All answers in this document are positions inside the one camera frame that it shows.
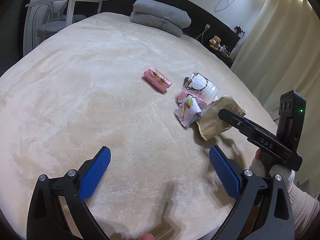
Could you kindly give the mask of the right hand white glove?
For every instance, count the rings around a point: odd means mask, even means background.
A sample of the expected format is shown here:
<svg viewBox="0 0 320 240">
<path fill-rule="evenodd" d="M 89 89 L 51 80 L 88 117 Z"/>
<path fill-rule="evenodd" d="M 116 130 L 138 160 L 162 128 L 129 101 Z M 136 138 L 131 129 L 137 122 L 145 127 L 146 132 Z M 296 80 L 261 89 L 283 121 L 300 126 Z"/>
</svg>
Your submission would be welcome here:
<svg viewBox="0 0 320 240">
<path fill-rule="evenodd" d="M 275 176 L 276 174 L 281 175 L 288 193 L 291 193 L 293 189 L 296 187 L 294 185 L 294 179 L 295 179 L 295 171 L 287 168 L 283 165 L 273 165 L 269 170 L 265 167 L 265 165 L 262 162 L 262 149 L 258 149 L 255 153 L 255 157 L 253 158 L 253 161 L 249 167 L 249 169 L 256 175 L 260 177 L 267 177 Z"/>
</svg>

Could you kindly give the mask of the white knit sleeve forearm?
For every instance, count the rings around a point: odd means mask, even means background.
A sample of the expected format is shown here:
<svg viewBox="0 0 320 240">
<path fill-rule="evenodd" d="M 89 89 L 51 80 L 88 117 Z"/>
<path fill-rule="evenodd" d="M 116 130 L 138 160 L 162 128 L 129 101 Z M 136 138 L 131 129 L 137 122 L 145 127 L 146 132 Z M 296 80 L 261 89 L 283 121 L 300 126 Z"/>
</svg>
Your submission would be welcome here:
<svg viewBox="0 0 320 240">
<path fill-rule="evenodd" d="M 319 239 L 319 201 L 296 185 L 289 191 L 295 239 Z"/>
</svg>

